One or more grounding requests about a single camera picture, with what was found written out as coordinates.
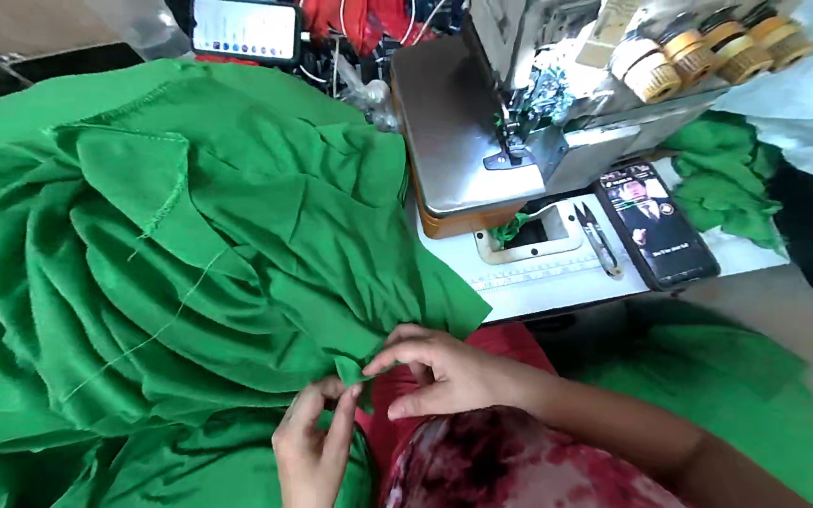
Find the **red fabric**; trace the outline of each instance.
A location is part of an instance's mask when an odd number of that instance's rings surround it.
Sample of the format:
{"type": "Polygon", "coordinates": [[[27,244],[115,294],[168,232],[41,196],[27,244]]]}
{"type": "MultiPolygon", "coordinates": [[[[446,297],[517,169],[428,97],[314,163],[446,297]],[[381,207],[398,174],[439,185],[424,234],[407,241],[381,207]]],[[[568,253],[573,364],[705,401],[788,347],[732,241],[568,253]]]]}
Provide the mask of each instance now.
{"type": "MultiPolygon", "coordinates": [[[[403,39],[409,28],[410,16],[404,0],[343,0],[344,25],[347,39],[359,55],[372,52],[381,41],[383,33],[397,40],[403,39]]],[[[338,32],[341,28],[342,0],[303,0],[303,17],[306,28],[318,38],[326,38],[329,26],[338,32]]],[[[416,43],[415,38],[422,31],[424,23],[413,22],[405,46],[416,43]]],[[[426,30],[422,40],[435,39],[431,30],[426,30]]]]}
{"type": "Polygon", "coordinates": [[[303,17],[311,34],[328,37],[329,26],[346,33],[353,49],[365,55],[378,46],[381,31],[369,22],[368,0],[303,0],[303,17]],[[344,1],[344,30],[341,27],[341,2],[344,1]]]}
{"type": "MultiPolygon", "coordinates": [[[[505,356],[537,369],[556,373],[554,366],[542,351],[532,333],[522,323],[490,326],[471,334],[466,343],[486,352],[505,356]]],[[[407,365],[398,365],[379,375],[372,384],[372,408],[368,415],[358,410],[356,422],[362,428],[368,442],[368,449],[378,467],[379,490],[387,494],[392,481],[391,466],[400,455],[410,438],[427,417],[388,420],[388,408],[395,398],[419,388],[407,365]]]]}
{"type": "MultiPolygon", "coordinates": [[[[384,33],[401,40],[410,27],[410,15],[406,8],[409,3],[410,0],[368,0],[368,10],[373,19],[378,20],[384,33]]],[[[417,42],[415,38],[422,32],[424,24],[416,20],[413,21],[413,28],[409,32],[409,37],[404,40],[405,46],[411,46],[417,42]]],[[[431,30],[426,30],[422,40],[431,39],[435,39],[435,35],[431,30]]]]}
{"type": "Polygon", "coordinates": [[[259,62],[254,62],[252,60],[241,60],[240,58],[234,58],[232,56],[220,56],[214,54],[198,54],[196,55],[195,60],[197,62],[211,62],[213,64],[244,64],[244,65],[255,65],[259,66],[259,62]]]}
{"type": "Polygon", "coordinates": [[[504,406],[424,423],[392,475],[385,508],[685,508],[632,464],[504,406]]]}

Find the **hand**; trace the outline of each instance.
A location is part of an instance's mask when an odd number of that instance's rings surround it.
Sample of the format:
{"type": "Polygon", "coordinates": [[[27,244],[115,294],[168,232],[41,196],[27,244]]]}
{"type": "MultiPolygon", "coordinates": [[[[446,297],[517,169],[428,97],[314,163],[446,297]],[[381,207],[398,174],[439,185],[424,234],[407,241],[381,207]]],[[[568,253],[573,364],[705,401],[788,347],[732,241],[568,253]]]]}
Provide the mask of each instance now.
{"type": "Polygon", "coordinates": [[[350,458],[362,385],[328,377],[302,389],[272,435],[285,508],[332,508],[350,458]],[[316,428],[325,401],[340,398],[328,432],[316,428]]]}
{"type": "Polygon", "coordinates": [[[381,373],[395,362],[409,364],[422,387],[403,395],[388,408],[396,420],[441,415],[508,405],[523,408],[524,387],[542,376],[553,378],[526,364],[494,356],[446,334],[419,325],[400,325],[388,337],[363,374],[381,373]]]}
{"type": "Polygon", "coordinates": [[[632,241],[636,242],[636,245],[639,246],[645,245],[645,233],[647,232],[648,230],[645,229],[634,230],[632,232],[632,241]]]}

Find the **green fabric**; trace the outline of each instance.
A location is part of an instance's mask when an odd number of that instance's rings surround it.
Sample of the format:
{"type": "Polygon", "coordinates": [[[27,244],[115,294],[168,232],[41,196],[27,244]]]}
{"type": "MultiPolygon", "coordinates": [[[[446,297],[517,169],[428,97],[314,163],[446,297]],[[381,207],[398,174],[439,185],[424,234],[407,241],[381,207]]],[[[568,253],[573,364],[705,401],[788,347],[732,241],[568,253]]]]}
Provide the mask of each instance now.
{"type": "Polygon", "coordinates": [[[782,205],[767,196],[780,149],[758,141],[744,117],[707,111],[662,147],[680,150],[673,168],[683,181],[673,198],[701,231],[721,226],[763,248],[781,246],[772,216],[782,205]]]}
{"type": "MultiPolygon", "coordinates": [[[[191,428],[0,455],[0,507],[249,508],[281,506],[269,436],[282,410],[232,410],[191,428]]],[[[331,413],[320,426],[328,428],[331,413]]],[[[336,505],[370,508],[372,465],[362,433],[336,505]]]]}
{"type": "Polygon", "coordinates": [[[491,228],[488,233],[498,241],[498,245],[504,248],[504,245],[514,239],[519,234],[519,228],[523,227],[528,221],[527,214],[517,212],[516,216],[510,219],[510,222],[497,228],[491,228]]]}
{"type": "Polygon", "coordinates": [[[758,333],[688,304],[633,309],[647,335],[582,381],[695,422],[813,503],[813,395],[807,366],[758,333]]]}
{"type": "MultiPolygon", "coordinates": [[[[87,505],[79,491],[110,488],[82,485],[104,437],[263,408],[229,442],[264,448],[269,409],[362,379],[397,324],[468,335],[490,308],[412,234],[405,157],[400,135],[263,68],[155,62],[0,98],[0,454],[68,446],[78,483],[59,492],[87,505]]],[[[274,484],[253,457],[249,481],[274,484]]]]}

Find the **thread spool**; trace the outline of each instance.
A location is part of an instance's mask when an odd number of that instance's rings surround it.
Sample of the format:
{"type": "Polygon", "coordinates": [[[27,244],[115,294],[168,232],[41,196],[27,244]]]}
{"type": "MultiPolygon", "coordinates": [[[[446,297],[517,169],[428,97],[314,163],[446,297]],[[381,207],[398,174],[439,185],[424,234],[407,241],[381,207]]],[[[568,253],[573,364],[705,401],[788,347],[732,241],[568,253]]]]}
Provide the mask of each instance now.
{"type": "Polygon", "coordinates": [[[611,73],[645,104],[671,98],[682,87],[682,79],[661,46],[641,37],[617,45],[611,56],[611,73]]]}
{"type": "Polygon", "coordinates": [[[714,53],[706,47],[698,30],[686,30],[664,37],[661,49],[676,67],[683,88],[696,85],[714,73],[714,53]]]}
{"type": "Polygon", "coordinates": [[[765,4],[755,7],[742,18],[748,27],[748,34],[755,45],[762,47],[773,58],[771,71],[782,71],[796,64],[813,51],[813,44],[793,20],[780,16],[777,11],[765,4]]]}
{"type": "Polygon", "coordinates": [[[744,26],[736,20],[702,25],[705,45],[715,54],[717,76],[732,85],[741,85],[773,66],[773,57],[755,45],[744,26]]]}

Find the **orange machine base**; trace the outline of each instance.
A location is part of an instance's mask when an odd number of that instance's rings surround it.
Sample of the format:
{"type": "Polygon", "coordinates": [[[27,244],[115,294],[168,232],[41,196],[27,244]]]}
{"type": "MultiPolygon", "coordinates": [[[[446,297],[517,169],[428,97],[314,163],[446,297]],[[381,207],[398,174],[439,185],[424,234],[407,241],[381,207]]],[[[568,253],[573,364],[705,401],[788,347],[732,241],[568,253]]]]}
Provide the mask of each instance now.
{"type": "Polygon", "coordinates": [[[502,208],[453,215],[452,217],[438,219],[437,217],[432,217],[432,215],[425,210],[425,204],[422,201],[422,191],[419,190],[419,183],[415,178],[415,170],[412,164],[410,165],[410,176],[413,181],[416,205],[419,207],[419,218],[422,220],[422,230],[425,236],[429,238],[447,238],[473,231],[503,226],[507,222],[510,222],[516,216],[516,213],[519,212],[519,209],[525,205],[525,202],[520,202],[502,208]]]}

